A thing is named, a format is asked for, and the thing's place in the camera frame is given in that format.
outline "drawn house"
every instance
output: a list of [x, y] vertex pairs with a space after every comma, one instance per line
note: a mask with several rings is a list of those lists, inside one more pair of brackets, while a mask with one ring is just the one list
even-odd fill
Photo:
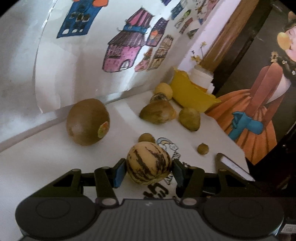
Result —
[[161, 0], [161, 1], [163, 2], [163, 4], [165, 6], [167, 6], [170, 3], [170, 1], [172, 1], [172, 0]]
[[153, 47], [150, 47], [149, 50], [144, 54], [144, 58], [140, 63], [135, 67], [135, 72], [140, 72], [148, 68], [151, 56], [152, 56]]
[[146, 45], [150, 47], [156, 47], [165, 33], [165, 28], [168, 25], [169, 20], [160, 18], [151, 30], [151, 33], [147, 39]]
[[187, 0], [181, 0], [176, 7], [174, 7], [171, 11], [172, 20], [174, 20], [180, 12], [184, 9], [184, 7], [188, 4]]
[[57, 39], [86, 35], [99, 11], [107, 5], [108, 0], [74, 0]]
[[158, 50], [154, 54], [153, 60], [148, 70], [157, 69], [164, 61], [169, 49], [172, 46], [174, 38], [171, 35], [167, 35], [161, 42]]
[[193, 18], [188, 19], [185, 24], [183, 25], [183, 27], [180, 30], [180, 34], [183, 34], [184, 31], [188, 28], [188, 26], [193, 22]]
[[145, 45], [144, 34], [152, 18], [152, 14], [140, 8], [126, 20], [123, 30], [108, 43], [102, 68], [105, 72], [119, 72], [134, 65], [138, 53]]
[[183, 17], [181, 17], [181, 18], [179, 19], [179, 21], [176, 22], [176, 24], [175, 24], [174, 26], [175, 26], [177, 29], [179, 29], [180, 26], [181, 26], [181, 24], [184, 22], [184, 20], [185, 20], [186, 18], [188, 18], [188, 16], [190, 15], [190, 13], [191, 13], [191, 10], [190, 10], [190, 9], [187, 10], [187, 11], [184, 13]]

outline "children's drawing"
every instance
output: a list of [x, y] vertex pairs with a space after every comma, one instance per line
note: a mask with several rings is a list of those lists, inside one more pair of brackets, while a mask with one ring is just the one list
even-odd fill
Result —
[[187, 0], [181, 0], [176, 7], [174, 7], [171, 11], [172, 20], [174, 20], [180, 12], [184, 9], [184, 7], [188, 4]]
[[188, 26], [193, 22], [193, 18], [188, 19], [185, 24], [183, 25], [183, 27], [180, 30], [180, 34], [183, 34], [184, 31], [188, 28]]
[[161, 0], [161, 1], [165, 6], [167, 6], [172, 0]]
[[180, 28], [181, 24], [184, 22], [184, 20], [190, 15], [191, 10], [188, 10], [184, 13], [183, 17], [180, 18], [178, 22], [174, 25], [177, 29]]
[[108, 5], [108, 0], [74, 0], [57, 39], [68, 36], [86, 35], [95, 17]]
[[150, 47], [149, 50], [144, 54], [144, 58], [140, 63], [135, 67], [135, 72], [140, 72], [148, 68], [151, 56], [152, 56], [153, 47]]
[[[272, 64], [260, 70], [250, 89], [227, 93], [219, 97], [219, 105], [206, 111], [254, 165], [276, 146], [273, 116], [281, 108], [290, 86], [296, 86], [296, 15], [285, 30], [277, 41], [286, 55], [279, 56], [273, 51]], [[291, 40], [290, 44], [281, 45], [286, 39]]]
[[165, 28], [168, 25], [169, 20], [160, 18], [151, 30], [151, 33], [147, 39], [146, 45], [156, 47], [165, 33]]
[[198, 30], [199, 30], [199, 28], [197, 28], [197, 29], [193, 29], [193, 30], [189, 31], [189, 32], [187, 33], [188, 37], [189, 37], [190, 39], [192, 39], [193, 36], [196, 34], [196, 32], [197, 32]]
[[153, 15], [144, 8], [140, 8], [128, 20], [122, 31], [109, 43], [104, 62], [105, 72], [119, 72], [134, 65], [134, 62], [145, 45], [144, 34], [150, 27]]
[[148, 70], [157, 69], [161, 65], [161, 63], [164, 61], [165, 57], [167, 56], [169, 49], [172, 46], [173, 40], [174, 38], [171, 35], [167, 35], [162, 40], [158, 50], [154, 54], [154, 57], [152, 59], [152, 62]]

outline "kiwi fruit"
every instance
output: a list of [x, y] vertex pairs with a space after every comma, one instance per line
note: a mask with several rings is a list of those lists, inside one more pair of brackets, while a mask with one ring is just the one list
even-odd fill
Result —
[[109, 125], [109, 113], [97, 99], [76, 103], [71, 108], [66, 122], [69, 137], [82, 146], [89, 146], [101, 140], [107, 134]]
[[200, 144], [198, 147], [197, 147], [197, 152], [201, 155], [206, 155], [209, 153], [209, 146], [206, 145], [205, 143], [202, 143]]
[[190, 131], [200, 128], [200, 113], [193, 108], [184, 108], [179, 113], [179, 122]]
[[144, 142], [144, 141], [155, 143], [155, 138], [150, 133], [144, 133], [140, 135], [138, 142]]

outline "pepino melon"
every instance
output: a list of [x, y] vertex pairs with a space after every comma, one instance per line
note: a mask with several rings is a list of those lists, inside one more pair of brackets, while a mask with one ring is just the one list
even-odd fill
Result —
[[135, 144], [128, 152], [126, 163], [132, 180], [144, 185], [163, 180], [170, 174], [172, 167], [169, 154], [151, 142]]

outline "pink drawing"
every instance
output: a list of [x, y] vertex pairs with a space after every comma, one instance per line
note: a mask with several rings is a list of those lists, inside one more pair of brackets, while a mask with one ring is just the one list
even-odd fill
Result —
[[140, 8], [126, 21], [123, 30], [108, 43], [102, 68], [105, 72], [119, 72], [134, 65], [145, 45], [144, 34], [152, 18], [152, 14]]

